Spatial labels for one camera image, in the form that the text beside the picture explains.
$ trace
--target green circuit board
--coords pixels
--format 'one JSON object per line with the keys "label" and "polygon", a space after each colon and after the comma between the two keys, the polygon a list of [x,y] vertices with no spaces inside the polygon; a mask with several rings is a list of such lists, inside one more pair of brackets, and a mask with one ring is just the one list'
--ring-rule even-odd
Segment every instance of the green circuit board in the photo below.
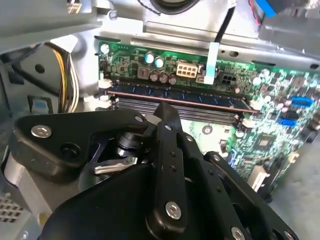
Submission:
{"label": "green circuit board", "polygon": [[[182,120],[185,132],[197,141],[203,153],[219,152],[228,159],[229,164],[245,180],[250,176],[254,166],[262,165],[268,169],[279,157],[286,159],[278,179],[291,164],[295,162],[295,153],[306,142],[301,132],[310,124],[314,114],[319,110],[320,75],[316,72],[302,72],[282,69],[261,64],[248,64],[218,59],[216,76],[212,85],[203,84],[207,56],[199,56],[161,49],[143,48],[114,42],[101,42],[100,47],[108,46],[108,51],[100,51],[99,71],[102,77],[108,73],[110,78],[140,79],[163,85],[177,85],[197,90],[213,90],[232,95],[241,95],[251,100],[251,106],[257,114],[244,113],[243,118],[251,125],[250,131],[239,135],[237,127],[203,121]],[[155,62],[146,63],[146,55],[160,58],[163,66]],[[178,75],[178,64],[187,63],[197,67],[194,78]],[[158,79],[150,79],[153,72]],[[165,73],[169,80],[160,82],[159,76]],[[293,97],[306,98],[311,104],[282,104],[281,99]],[[295,112],[298,119],[294,125],[279,121],[287,112]]]}

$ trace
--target motherboard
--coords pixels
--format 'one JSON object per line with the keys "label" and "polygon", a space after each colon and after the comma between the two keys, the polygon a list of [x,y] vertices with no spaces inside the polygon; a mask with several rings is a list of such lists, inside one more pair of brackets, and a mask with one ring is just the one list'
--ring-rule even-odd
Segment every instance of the motherboard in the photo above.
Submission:
{"label": "motherboard", "polygon": [[[272,191],[297,150],[318,135],[318,73],[218,59],[213,84],[205,84],[207,56],[110,41],[100,42],[98,55],[100,79],[114,82],[109,94],[128,105],[131,97],[136,106],[177,105],[183,130],[200,150],[220,153],[248,183],[253,177],[257,192]],[[190,118],[188,107],[205,114]]]}

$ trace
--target yellow wire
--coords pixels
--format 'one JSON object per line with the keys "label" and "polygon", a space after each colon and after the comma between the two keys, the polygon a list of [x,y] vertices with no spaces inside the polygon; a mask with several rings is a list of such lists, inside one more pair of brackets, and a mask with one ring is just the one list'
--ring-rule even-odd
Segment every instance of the yellow wire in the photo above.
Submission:
{"label": "yellow wire", "polygon": [[62,78],[62,105],[65,104],[66,101],[66,95],[67,95],[67,81],[66,81],[66,71],[65,71],[65,65],[63,58],[61,57],[61,54],[57,52],[56,50],[52,49],[52,51],[55,54],[55,57],[59,63],[60,72],[61,72],[61,78]]}

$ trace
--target silver screw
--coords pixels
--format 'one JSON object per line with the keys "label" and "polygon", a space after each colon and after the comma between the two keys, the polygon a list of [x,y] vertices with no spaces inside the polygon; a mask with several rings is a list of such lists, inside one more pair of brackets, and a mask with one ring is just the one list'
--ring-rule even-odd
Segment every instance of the silver screw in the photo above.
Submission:
{"label": "silver screw", "polygon": [[164,125],[166,129],[168,129],[169,131],[172,130],[172,128],[169,125]]}
{"label": "silver screw", "polygon": [[244,234],[240,231],[239,228],[237,227],[232,227],[231,228],[231,233],[232,233],[232,236],[234,237],[235,240],[245,240],[245,236]]}
{"label": "silver screw", "polygon": [[294,237],[288,231],[284,231],[284,234],[289,240],[295,240]]}
{"label": "silver screw", "polygon": [[190,142],[193,141],[192,137],[190,137],[190,136],[186,136],[186,139],[187,139],[188,141],[190,141]]}
{"label": "silver screw", "polygon": [[108,54],[109,53],[109,45],[108,44],[102,44],[100,46],[100,51],[103,53],[103,54]]}
{"label": "silver screw", "polygon": [[181,218],[181,209],[173,201],[169,201],[165,204],[165,211],[168,216],[174,220],[179,220]]}
{"label": "silver screw", "polygon": [[31,128],[31,134],[37,138],[47,139],[52,135],[52,131],[48,126],[37,125]]}
{"label": "silver screw", "polygon": [[216,160],[217,162],[219,162],[220,161],[220,158],[217,156],[217,155],[213,155],[213,158],[214,158],[214,160]]}
{"label": "silver screw", "polygon": [[135,120],[137,120],[138,122],[140,122],[140,123],[142,123],[144,120],[141,118],[141,117],[139,117],[139,116],[135,116]]}

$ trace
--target black mount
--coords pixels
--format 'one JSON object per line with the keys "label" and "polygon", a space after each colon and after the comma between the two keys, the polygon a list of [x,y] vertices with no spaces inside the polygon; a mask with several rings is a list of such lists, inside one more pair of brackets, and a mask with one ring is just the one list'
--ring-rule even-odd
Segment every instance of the black mount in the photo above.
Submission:
{"label": "black mount", "polygon": [[[35,125],[52,135],[34,136]],[[101,139],[106,148],[117,140],[137,164],[60,205],[40,240],[298,240],[221,156],[201,154],[167,103],[151,120],[133,110],[26,116],[9,147],[17,162],[63,187],[91,164]]]}

